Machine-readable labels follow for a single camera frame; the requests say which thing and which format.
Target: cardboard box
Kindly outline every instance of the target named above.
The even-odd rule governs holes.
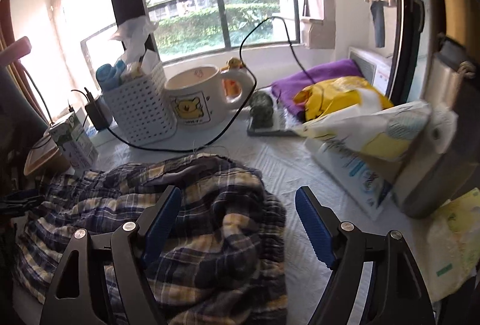
[[[60,118],[49,133],[75,170],[86,170],[97,159],[98,152],[74,112]]]

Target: purple cloth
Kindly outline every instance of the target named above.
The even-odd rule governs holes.
[[[360,72],[356,63],[349,58],[346,60],[317,65],[311,69],[307,69],[307,72],[315,82],[336,79],[343,76],[363,77],[362,72]],[[301,115],[299,115],[299,113],[305,111],[304,105],[293,103],[293,98],[297,93],[309,85],[311,85],[311,80],[305,73],[303,73],[303,70],[301,70],[296,74],[292,74],[289,77],[273,82],[272,94],[279,98],[291,114],[300,118]]]

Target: blue towel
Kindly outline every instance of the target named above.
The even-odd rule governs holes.
[[[98,68],[95,77],[102,91],[110,91],[120,86],[122,84],[120,76],[126,67],[123,60],[118,60],[113,67],[110,64],[104,64]]]

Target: mug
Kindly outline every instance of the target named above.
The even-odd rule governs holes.
[[[223,80],[233,80],[241,88],[233,100],[227,99]],[[199,130],[218,125],[228,112],[238,109],[254,86],[253,79],[241,69],[220,71],[205,65],[181,72],[165,82],[179,126]]]

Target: metal screw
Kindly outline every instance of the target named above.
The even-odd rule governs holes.
[[[83,237],[85,237],[85,234],[87,234],[87,231],[85,229],[78,229],[74,236],[76,239],[82,239]]]
[[[341,227],[344,231],[352,231],[352,230],[354,230],[354,228],[355,228],[354,224],[352,224],[351,222],[342,222],[342,224],[340,225],[340,227]]]
[[[123,230],[124,231],[132,231],[136,227],[135,222],[125,222],[123,224]]]
[[[400,240],[403,236],[402,233],[399,231],[391,231],[390,235],[392,236],[393,239]]]

